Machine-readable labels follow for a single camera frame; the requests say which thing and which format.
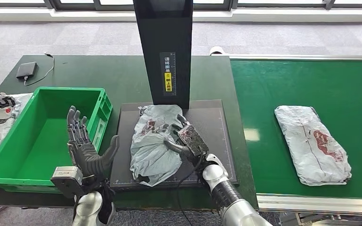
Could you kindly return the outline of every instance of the green plastic crate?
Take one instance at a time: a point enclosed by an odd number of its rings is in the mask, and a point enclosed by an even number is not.
[[[0,145],[0,187],[10,192],[59,193],[50,178],[71,166],[66,116],[71,105],[87,116],[96,150],[112,111],[100,88],[39,87]]]

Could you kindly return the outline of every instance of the red print on bag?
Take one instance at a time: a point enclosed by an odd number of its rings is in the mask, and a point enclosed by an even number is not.
[[[338,152],[329,152],[328,151],[328,148],[327,148],[328,136],[327,135],[321,133],[319,130],[314,131],[313,135],[316,138],[317,147],[324,154],[331,156],[332,158],[335,159],[336,162],[342,162],[343,161],[343,156],[342,156],[342,153],[340,151],[338,151]]]

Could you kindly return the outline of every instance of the yellow label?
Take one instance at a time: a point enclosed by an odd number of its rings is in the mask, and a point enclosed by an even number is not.
[[[171,73],[165,73],[165,88],[166,92],[171,92],[173,90],[173,86],[171,84]]]

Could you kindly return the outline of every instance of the gray carpet floor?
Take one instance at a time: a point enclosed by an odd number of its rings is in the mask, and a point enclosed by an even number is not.
[[[235,54],[362,55],[362,24],[194,23],[192,54],[212,46]],[[135,23],[0,23],[0,83],[22,55],[142,55]],[[72,209],[0,212],[0,226],[68,226]],[[196,226],[219,226],[218,214],[188,211]],[[277,213],[263,212],[277,225]],[[114,226],[185,226],[179,211],[120,211]]]

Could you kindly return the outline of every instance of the robotic arm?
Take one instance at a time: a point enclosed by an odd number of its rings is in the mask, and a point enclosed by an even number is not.
[[[217,205],[223,226],[272,226],[242,198],[228,179],[221,161],[209,153],[202,137],[183,116],[178,115],[183,128],[176,128],[180,144],[165,141],[166,146],[182,155],[195,166],[198,177]]]
[[[105,171],[113,162],[119,139],[113,136],[110,147],[98,155],[86,129],[87,117],[80,120],[80,114],[71,106],[67,115],[67,146],[73,166],[56,167],[50,180],[65,197],[75,197],[73,226],[103,226],[115,213],[115,193]]]

